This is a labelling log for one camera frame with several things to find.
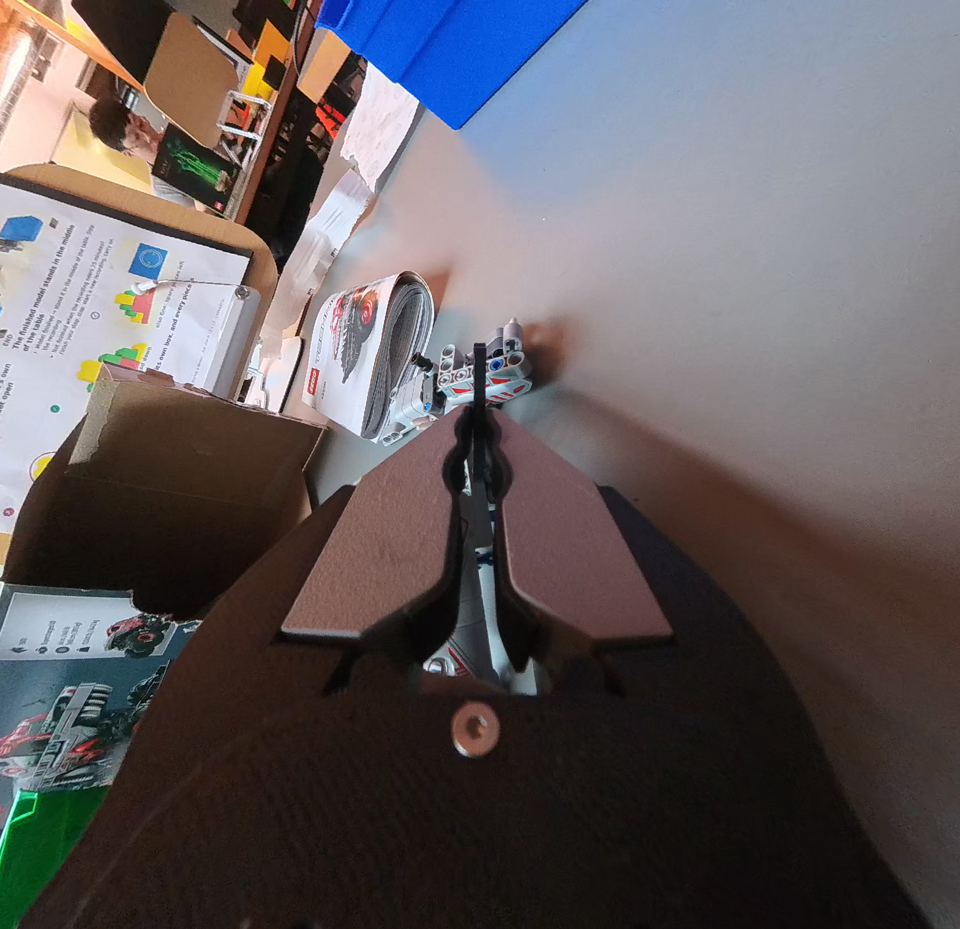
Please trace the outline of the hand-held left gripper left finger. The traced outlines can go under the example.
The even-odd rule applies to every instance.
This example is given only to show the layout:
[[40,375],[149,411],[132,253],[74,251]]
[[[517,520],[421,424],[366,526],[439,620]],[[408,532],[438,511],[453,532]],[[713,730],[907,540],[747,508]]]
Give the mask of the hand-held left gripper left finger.
[[423,664],[460,603],[471,409],[457,407],[354,486],[295,596],[285,638]]

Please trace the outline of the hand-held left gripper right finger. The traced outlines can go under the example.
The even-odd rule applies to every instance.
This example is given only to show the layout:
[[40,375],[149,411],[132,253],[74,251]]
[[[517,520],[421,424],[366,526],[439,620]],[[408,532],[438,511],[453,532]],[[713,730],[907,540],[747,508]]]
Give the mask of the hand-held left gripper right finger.
[[669,623],[597,484],[501,411],[486,412],[498,634],[511,666],[669,645]]

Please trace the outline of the thin black lego piece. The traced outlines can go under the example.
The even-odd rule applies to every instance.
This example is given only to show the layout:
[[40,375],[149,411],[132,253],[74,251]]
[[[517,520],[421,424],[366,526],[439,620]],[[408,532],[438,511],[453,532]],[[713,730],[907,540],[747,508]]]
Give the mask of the thin black lego piece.
[[487,402],[487,347],[473,346],[473,397],[471,407],[471,488],[486,504],[494,500],[491,488],[490,448],[492,429]]

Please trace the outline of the open cardboard lego box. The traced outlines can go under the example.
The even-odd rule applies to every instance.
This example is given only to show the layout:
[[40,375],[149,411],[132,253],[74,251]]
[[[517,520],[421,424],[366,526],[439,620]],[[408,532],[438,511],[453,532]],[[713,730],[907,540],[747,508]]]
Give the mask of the open cardboard lego box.
[[2,813],[109,785],[201,618],[309,514],[324,428],[110,369],[2,575]]

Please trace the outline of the lego instruction booklet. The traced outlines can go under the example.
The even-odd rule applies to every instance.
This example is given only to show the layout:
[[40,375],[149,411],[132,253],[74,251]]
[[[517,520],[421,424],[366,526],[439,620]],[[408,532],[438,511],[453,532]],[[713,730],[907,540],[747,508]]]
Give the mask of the lego instruction booklet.
[[303,404],[367,442],[387,434],[392,404],[412,381],[435,319],[426,281],[402,271],[327,299],[307,351]]

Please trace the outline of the brown cardboard board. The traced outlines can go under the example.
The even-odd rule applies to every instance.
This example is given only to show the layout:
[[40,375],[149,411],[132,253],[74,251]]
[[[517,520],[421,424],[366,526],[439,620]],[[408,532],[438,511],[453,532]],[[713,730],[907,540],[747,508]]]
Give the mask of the brown cardboard board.
[[226,350],[225,365],[212,388],[213,395],[239,395],[247,366],[262,337],[279,273],[267,244],[256,233],[228,219],[173,204],[109,180],[54,164],[36,164],[3,172],[3,183],[41,192],[62,203],[77,203],[106,215],[129,217],[138,227],[170,230],[174,235],[217,244],[248,255],[246,299],[239,330]]

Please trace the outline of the clear plastic bag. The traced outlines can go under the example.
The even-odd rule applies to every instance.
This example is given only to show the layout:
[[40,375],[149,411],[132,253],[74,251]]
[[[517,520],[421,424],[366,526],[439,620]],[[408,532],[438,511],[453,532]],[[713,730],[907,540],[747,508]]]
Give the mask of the clear plastic bag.
[[282,358],[284,331],[297,326],[310,299],[354,228],[367,211],[374,193],[355,167],[350,167],[306,222],[291,256],[279,275],[260,330],[259,369],[268,374]]

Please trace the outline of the printed instruction sheet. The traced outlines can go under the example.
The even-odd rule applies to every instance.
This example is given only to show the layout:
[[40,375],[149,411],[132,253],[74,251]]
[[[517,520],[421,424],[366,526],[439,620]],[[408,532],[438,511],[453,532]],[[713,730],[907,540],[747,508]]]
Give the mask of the printed instruction sheet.
[[249,255],[3,182],[1,224],[5,539],[103,367],[196,386]]

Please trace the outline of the wooden shelf unit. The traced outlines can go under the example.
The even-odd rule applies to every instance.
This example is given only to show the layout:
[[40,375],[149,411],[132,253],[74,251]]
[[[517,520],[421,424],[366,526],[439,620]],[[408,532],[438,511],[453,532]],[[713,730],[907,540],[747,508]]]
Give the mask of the wooden shelf unit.
[[281,271],[302,235],[337,135],[354,112],[367,63],[320,27],[324,0],[238,0],[237,35],[253,53],[256,88],[270,90],[266,135],[239,221]]

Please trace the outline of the black box green print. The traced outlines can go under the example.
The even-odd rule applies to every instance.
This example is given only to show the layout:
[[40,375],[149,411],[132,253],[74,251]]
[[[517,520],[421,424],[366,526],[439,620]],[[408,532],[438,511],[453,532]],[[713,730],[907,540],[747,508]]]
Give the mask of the black box green print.
[[170,122],[158,145],[150,174],[223,216],[229,209],[241,168]]

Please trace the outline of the white paper sheet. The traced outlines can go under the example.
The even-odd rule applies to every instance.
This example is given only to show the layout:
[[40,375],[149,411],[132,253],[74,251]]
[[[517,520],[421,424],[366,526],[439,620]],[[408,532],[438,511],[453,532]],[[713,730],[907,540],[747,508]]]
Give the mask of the white paper sheet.
[[366,64],[361,95],[342,131],[341,156],[372,193],[400,153],[420,107],[402,85]]

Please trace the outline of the green plastic bin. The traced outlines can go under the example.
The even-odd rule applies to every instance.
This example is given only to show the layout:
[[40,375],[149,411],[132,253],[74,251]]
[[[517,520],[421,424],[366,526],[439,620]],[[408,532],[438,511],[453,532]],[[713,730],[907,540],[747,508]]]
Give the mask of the green plastic bin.
[[16,792],[1,839],[1,927],[18,926],[110,790]]

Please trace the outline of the brown chair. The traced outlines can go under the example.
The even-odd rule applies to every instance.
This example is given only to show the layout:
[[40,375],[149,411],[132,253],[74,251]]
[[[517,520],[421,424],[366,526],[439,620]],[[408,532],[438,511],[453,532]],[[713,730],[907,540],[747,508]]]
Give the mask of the brown chair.
[[213,150],[252,62],[203,23],[174,11],[143,86],[150,104],[168,123]]

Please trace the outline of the blue plastic bin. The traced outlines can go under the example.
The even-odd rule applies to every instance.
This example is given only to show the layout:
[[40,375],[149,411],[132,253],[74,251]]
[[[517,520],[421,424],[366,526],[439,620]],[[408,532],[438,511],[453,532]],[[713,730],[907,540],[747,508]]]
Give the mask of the blue plastic bin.
[[458,131],[588,0],[323,0],[317,29]]

